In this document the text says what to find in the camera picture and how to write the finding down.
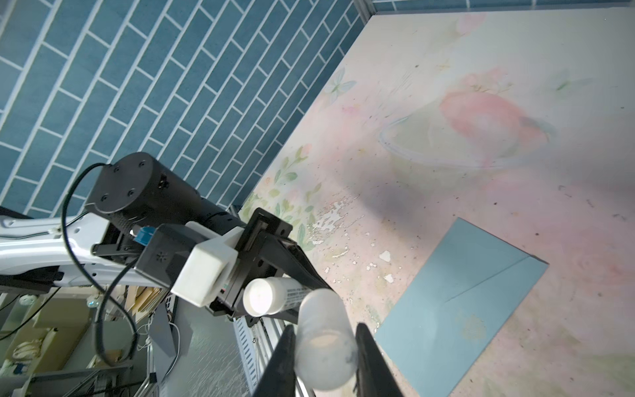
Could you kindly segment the translucent glue stick cap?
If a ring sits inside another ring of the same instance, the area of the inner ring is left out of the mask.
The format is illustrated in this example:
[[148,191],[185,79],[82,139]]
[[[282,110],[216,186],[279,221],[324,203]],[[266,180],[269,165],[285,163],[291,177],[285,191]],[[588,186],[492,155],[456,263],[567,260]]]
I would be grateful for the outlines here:
[[331,391],[357,369],[357,342],[342,299],[331,289],[312,291],[299,307],[295,374],[310,389]]

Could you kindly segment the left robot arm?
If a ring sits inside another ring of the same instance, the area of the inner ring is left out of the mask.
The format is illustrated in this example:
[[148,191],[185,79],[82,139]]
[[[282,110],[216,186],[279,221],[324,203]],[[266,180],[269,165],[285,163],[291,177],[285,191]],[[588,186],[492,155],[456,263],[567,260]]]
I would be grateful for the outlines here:
[[214,315],[246,315],[246,287],[289,276],[324,289],[290,223],[262,208],[243,222],[198,194],[152,155],[98,163],[84,214],[1,219],[1,289],[160,287]]

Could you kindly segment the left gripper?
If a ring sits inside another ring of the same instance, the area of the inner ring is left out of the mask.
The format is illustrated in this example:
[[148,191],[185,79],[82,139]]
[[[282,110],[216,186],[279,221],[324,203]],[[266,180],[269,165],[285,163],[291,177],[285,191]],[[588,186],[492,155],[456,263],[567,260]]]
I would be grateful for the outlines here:
[[85,208],[107,221],[104,239],[92,246],[92,255],[130,266],[135,273],[134,266],[145,245],[163,224],[194,221],[221,235],[243,227],[236,246],[238,259],[227,286],[215,301],[203,307],[215,315],[252,317],[242,299],[246,286],[257,278],[289,277],[309,289],[332,289],[299,244],[290,239],[289,223],[264,209],[257,209],[250,220],[243,222],[201,197],[195,188],[144,152],[105,165]]

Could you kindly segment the white glue stick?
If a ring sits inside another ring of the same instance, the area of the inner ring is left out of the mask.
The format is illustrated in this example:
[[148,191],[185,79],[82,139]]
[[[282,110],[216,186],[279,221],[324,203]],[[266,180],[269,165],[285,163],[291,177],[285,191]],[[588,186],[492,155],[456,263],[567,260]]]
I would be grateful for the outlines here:
[[242,302],[249,315],[264,317],[299,307],[310,292],[293,278],[257,278],[246,286]]

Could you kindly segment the teal envelope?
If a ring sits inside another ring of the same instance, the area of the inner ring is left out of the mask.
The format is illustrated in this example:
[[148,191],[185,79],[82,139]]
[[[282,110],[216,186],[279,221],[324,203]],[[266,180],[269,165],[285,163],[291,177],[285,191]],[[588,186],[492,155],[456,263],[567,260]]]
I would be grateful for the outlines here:
[[547,268],[458,218],[375,339],[421,396],[448,396]]

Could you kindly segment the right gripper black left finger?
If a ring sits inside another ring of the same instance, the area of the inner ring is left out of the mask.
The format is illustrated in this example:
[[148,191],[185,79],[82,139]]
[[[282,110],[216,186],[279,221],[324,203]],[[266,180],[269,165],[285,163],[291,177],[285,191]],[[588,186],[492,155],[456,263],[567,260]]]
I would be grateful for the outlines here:
[[294,397],[296,392],[295,366],[296,335],[294,327],[284,328],[253,397]]

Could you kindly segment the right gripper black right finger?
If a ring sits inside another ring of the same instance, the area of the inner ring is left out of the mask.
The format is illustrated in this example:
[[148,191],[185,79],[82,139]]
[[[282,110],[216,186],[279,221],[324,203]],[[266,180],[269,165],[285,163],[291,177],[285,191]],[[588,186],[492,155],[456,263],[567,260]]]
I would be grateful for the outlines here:
[[356,392],[360,397],[403,396],[373,334],[364,323],[357,324],[358,369]]

